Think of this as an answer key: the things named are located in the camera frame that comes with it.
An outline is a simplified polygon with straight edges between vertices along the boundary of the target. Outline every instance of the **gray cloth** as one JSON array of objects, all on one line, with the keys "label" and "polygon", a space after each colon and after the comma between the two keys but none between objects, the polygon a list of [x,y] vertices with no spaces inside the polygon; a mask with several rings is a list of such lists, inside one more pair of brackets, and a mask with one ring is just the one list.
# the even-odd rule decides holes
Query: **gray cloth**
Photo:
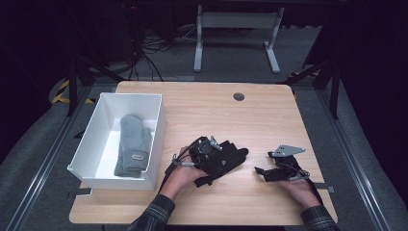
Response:
[{"label": "gray cloth", "polygon": [[135,115],[120,120],[120,142],[115,175],[138,177],[149,163],[150,129]]}]

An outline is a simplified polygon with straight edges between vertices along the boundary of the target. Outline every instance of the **dark sleeve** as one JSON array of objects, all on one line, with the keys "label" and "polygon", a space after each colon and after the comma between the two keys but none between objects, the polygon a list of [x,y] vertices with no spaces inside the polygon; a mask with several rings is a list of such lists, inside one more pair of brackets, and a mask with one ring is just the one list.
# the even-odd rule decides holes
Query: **dark sleeve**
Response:
[{"label": "dark sleeve", "polygon": [[128,231],[161,231],[165,230],[167,221],[175,208],[174,202],[158,194],[144,210],[140,217],[132,222]]},{"label": "dark sleeve", "polygon": [[300,216],[308,231],[339,231],[336,222],[331,218],[324,206],[315,206],[303,211]]}]

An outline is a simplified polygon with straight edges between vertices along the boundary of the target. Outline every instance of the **person's arm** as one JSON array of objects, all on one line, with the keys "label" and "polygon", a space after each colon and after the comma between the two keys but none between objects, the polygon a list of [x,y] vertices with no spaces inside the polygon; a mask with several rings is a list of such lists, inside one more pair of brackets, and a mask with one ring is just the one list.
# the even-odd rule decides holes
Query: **person's arm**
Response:
[{"label": "person's arm", "polygon": [[[183,161],[190,162],[190,156],[183,158]],[[132,222],[127,230],[165,230],[168,219],[175,208],[174,200],[178,193],[194,180],[207,175],[207,173],[195,167],[176,167],[150,205],[144,210],[140,217]]]},{"label": "person's arm", "polygon": [[303,207],[300,214],[307,230],[340,230],[326,208],[320,204],[306,180],[277,181]]}]

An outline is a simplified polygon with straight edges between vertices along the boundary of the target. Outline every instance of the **light wood surface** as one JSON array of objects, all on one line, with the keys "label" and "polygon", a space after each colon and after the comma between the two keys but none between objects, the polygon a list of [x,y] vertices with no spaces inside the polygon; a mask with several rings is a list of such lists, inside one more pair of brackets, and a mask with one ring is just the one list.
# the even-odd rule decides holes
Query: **light wood surface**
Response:
[{"label": "light wood surface", "polygon": [[[159,185],[172,155],[201,136],[213,135],[249,149],[246,161],[212,186],[194,184],[177,197],[169,224],[301,225],[301,207],[275,183],[265,182],[254,167],[276,168],[269,151],[280,144],[303,147],[295,155],[314,182],[324,182],[292,90],[282,85],[122,82],[119,93],[160,93],[166,110],[166,138]],[[233,95],[240,92],[244,101]],[[337,221],[327,190],[319,190]],[[70,213],[74,223],[130,223],[155,192],[93,190],[77,196]]]}]

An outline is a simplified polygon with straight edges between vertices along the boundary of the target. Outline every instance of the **white box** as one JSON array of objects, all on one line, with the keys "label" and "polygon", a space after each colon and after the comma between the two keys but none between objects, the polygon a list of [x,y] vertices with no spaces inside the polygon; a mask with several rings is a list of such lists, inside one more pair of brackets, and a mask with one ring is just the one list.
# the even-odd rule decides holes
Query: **white box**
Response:
[{"label": "white box", "polygon": [[[151,129],[148,167],[140,178],[114,175],[120,141],[120,120],[138,116]],[[157,186],[166,116],[160,94],[101,93],[68,170],[92,189],[154,191]]]}]

